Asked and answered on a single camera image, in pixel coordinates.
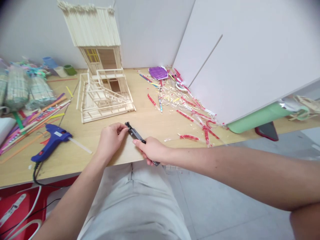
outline tiled floor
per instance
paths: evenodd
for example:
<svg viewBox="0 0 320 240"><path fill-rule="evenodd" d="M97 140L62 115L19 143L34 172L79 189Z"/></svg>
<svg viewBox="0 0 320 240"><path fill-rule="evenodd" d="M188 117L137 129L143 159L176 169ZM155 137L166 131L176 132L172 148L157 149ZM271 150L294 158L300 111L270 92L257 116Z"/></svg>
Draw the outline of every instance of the tiled floor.
<svg viewBox="0 0 320 240"><path fill-rule="evenodd" d="M300 131L231 145L313 159L320 152ZM167 170L173 192L193 240L293 240L289 212L260 203L220 182L184 169Z"/></svg>

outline black cable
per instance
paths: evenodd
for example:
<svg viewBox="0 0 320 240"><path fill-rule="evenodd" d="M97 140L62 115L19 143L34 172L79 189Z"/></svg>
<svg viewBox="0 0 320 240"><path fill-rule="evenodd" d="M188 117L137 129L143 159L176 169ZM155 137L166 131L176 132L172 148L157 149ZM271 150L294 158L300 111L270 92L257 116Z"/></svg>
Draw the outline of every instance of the black cable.
<svg viewBox="0 0 320 240"><path fill-rule="evenodd" d="M62 187L59 187L59 186L54 186L54 185L50 185L50 184L42 184L42 183L39 183L37 181L37 177L36 177L36 172L37 172L37 169L40 165L40 162L36 162L36 165L34 166L34 169L33 169L33 175L32 175L32 178L33 178L33 181L35 184L39 185L39 186L43 186L43 187L54 187L54 188L65 188L65 187L70 187L71 185L69 186L62 186Z"/></svg>
<svg viewBox="0 0 320 240"><path fill-rule="evenodd" d="M57 201L57 200L60 200L60 199L61 199L61 198L57 198L57 199L53 200L51 203L53 203L53 202L55 202L55 201ZM49 203L49 204L48 204L47 206L45 206L44 208L41 208L41 209L35 211L34 213L30 214L29 217L32 217L33 215L37 214L38 212L41 212L41 211L45 210L47 207L50 206L51 203ZM8 231L10 231L11 229L13 229L14 227L16 227L19 223L17 223L16 225L12 226L11 228L9 228L8 230L6 230L5 232L0 233L0 236L2 236L3 234L7 233Z"/></svg>

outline popsicle stick house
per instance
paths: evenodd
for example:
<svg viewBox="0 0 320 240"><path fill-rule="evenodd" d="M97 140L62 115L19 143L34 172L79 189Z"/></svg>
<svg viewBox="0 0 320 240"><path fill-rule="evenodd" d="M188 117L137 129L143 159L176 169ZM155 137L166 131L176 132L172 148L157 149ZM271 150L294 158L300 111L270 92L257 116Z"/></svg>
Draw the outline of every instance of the popsicle stick house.
<svg viewBox="0 0 320 240"><path fill-rule="evenodd" d="M74 46L88 71L80 75L83 123L136 110L121 66L120 37L114 9L58 1Z"/></svg>

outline person's hand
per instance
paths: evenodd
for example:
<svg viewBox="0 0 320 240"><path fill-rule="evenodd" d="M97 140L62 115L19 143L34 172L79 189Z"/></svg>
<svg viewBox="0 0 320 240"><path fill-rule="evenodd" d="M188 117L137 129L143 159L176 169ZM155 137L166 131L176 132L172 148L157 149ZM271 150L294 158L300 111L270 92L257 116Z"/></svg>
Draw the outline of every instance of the person's hand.
<svg viewBox="0 0 320 240"><path fill-rule="evenodd" d="M137 139L133 140L133 143L140 149L142 156L147 160L147 164L153 166L154 163L152 161L160 162L162 165L168 164L165 157L170 148L153 137L148 137L145 140L146 144Z"/></svg>
<svg viewBox="0 0 320 240"><path fill-rule="evenodd" d="M128 130L129 128L122 123L114 123L103 128L95 155L99 159L107 161L107 165L114 153L119 149Z"/></svg>

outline blue glue gun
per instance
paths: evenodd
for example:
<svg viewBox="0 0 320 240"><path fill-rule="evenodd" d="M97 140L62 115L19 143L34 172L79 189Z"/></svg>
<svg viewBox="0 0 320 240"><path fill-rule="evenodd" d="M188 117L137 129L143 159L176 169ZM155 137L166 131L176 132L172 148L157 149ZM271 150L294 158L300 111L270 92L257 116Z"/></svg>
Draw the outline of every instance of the blue glue gun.
<svg viewBox="0 0 320 240"><path fill-rule="evenodd" d="M47 124L46 129L51 134L49 142L37 155L31 158L31 161L33 162L42 162L46 160L56 149L59 143L67 142L69 141L69 138L72 138L70 133L56 125Z"/></svg>

